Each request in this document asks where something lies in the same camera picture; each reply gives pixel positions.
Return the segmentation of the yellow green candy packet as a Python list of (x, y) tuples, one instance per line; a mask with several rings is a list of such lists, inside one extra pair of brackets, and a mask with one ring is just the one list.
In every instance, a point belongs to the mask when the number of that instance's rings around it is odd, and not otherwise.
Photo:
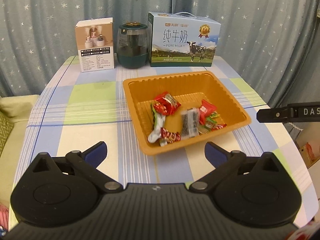
[(207, 134), (211, 132), (217, 125), (217, 122), (215, 121), (205, 121), (204, 124), (200, 124), (198, 126), (198, 131), (200, 134)]

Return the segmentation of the blue milk carton box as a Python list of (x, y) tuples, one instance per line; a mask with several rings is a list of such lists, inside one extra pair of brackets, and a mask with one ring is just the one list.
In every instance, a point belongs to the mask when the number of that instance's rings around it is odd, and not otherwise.
[(221, 24), (189, 12), (148, 13), (152, 67), (210, 67)]

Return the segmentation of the checkered tablecloth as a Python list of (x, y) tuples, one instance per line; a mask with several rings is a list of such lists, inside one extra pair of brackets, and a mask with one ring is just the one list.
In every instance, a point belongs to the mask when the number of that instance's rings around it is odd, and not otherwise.
[(123, 81), (200, 70), (200, 67), (126, 69), (116, 66), (82, 72), (78, 57), (69, 57), (31, 111), (14, 182), (19, 181), (39, 152), (63, 156), (104, 141), (107, 158), (99, 170), (121, 184), (190, 184), (212, 171), (213, 166), (204, 155), (206, 142), (212, 141), (225, 150), (241, 150), (253, 157), (273, 152), (301, 192), (302, 206), (295, 223), (304, 226), (318, 211), (317, 194), (308, 169), (282, 124), (257, 122), (257, 111), (267, 104), (221, 57), (216, 57), (208, 70), (242, 105), (251, 123), (233, 131), (214, 131), (206, 139), (197, 138), (195, 143), (177, 150), (154, 156), (142, 152), (127, 107)]

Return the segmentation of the white silver snack wrapper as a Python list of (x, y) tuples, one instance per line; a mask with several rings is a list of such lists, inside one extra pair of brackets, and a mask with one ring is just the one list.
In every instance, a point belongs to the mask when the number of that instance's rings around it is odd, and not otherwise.
[(161, 138), (161, 128), (164, 127), (166, 116), (157, 113), (150, 105), (153, 114), (152, 132), (148, 136), (148, 142), (155, 143)]

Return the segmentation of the white product box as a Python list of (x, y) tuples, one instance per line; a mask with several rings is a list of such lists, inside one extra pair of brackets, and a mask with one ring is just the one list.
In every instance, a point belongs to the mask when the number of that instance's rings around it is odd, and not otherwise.
[(113, 18), (79, 21), (75, 38), (82, 72), (114, 68)]

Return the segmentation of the red gold candy packet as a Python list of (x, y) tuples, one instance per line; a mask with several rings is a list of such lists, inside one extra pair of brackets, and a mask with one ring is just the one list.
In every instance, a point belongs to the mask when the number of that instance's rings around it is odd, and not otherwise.
[(159, 102), (153, 104), (153, 109), (161, 115), (164, 115), (164, 116), (170, 115), (170, 112), (168, 111), (167, 107)]

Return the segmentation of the red double-happiness candy packet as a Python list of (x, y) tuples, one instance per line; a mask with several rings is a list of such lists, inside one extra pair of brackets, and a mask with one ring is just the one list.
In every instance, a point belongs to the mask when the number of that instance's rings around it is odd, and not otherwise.
[(210, 102), (202, 99), (202, 105), (199, 108), (200, 113), (200, 124), (204, 125), (206, 118), (209, 117), (214, 111), (217, 110), (217, 107)]

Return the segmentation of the orange plastic tray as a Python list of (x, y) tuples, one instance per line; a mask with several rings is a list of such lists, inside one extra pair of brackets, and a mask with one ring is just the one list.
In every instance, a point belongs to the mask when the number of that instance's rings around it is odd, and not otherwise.
[[(123, 88), (140, 149), (146, 155), (157, 155), (206, 141), (251, 123), (251, 118), (242, 105), (209, 71), (126, 79), (123, 82)], [(199, 108), (203, 100), (217, 107), (220, 121), (227, 126), (204, 135), (173, 142), (167, 146), (160, 146), (158, 142), (148, 142), (153, 120), (150, 106), (155, 103), (155, 97), (163, 92), (170, 93), (181, 104), (177, 112), (165, 120), (164, 127), (168, 131), (181, 132), (181, 112)]]

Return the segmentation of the green clear candy packet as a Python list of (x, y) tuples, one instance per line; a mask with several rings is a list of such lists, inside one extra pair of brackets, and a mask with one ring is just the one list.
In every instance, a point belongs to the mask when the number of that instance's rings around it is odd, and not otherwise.
[(213, 124), (218, 124), (217, 119), (220, 115), (214, 111), (211, 115), (206, 117), (206, 123), (205, 126), (212, 129)]

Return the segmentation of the green patterned sofa cushion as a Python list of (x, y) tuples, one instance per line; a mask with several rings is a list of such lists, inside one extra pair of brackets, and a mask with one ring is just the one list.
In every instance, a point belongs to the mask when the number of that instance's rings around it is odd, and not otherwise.
[(38, 95), (1, 97), (1, 204), (9, 206), (24, 135)]

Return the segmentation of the blue star curtain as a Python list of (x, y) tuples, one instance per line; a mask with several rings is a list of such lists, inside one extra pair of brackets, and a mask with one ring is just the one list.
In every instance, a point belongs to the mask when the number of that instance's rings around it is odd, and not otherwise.
[(40, 94), (77, 53), (78, 21), (151, 11), (220, 22), (216, 54), (270, 106), (319, 100), (319, 0), (1, 0), (1, 96)]

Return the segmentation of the long red snack packet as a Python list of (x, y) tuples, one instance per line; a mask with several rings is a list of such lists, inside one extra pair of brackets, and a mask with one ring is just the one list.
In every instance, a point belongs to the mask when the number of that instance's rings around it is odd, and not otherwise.
[(163, 92), (157, 95), (154, 100), (156, 101), (155, 103), (159, 102), (165, 105), (170, 112), (170, 115), (174, 115), (178, 108), (181, 106), (181, 104), (168, 92)]

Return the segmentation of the small red foil candy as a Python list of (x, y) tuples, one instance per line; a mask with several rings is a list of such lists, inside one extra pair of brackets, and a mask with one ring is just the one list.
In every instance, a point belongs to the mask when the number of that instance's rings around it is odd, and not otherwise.
[(174, 142), (178, 142), (181, 140), (181, 136), (178, 132), (169, 132), (164, 127), (161, 128), (161, 138), (160, 138), (160, 145), (165, 146), (167, 144), (172, 144)]

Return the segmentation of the dark green glass jar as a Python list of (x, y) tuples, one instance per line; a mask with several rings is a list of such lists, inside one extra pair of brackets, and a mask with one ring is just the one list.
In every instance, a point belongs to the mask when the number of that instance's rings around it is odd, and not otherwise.
[(117, 60), (127, 69), (144, 66), (149, 55), (149, 32), (145, 24), (127, 22), (121, 24), (117, 34)]

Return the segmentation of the clear grey snack packet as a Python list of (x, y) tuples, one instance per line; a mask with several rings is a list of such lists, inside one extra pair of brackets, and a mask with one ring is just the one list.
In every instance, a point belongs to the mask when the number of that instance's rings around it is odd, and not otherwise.
[(181, 111), (182, 130), (181, 139), (186, 140), (199, 135), (198, 125), (200, 114), (198, 108), (190, 108)]

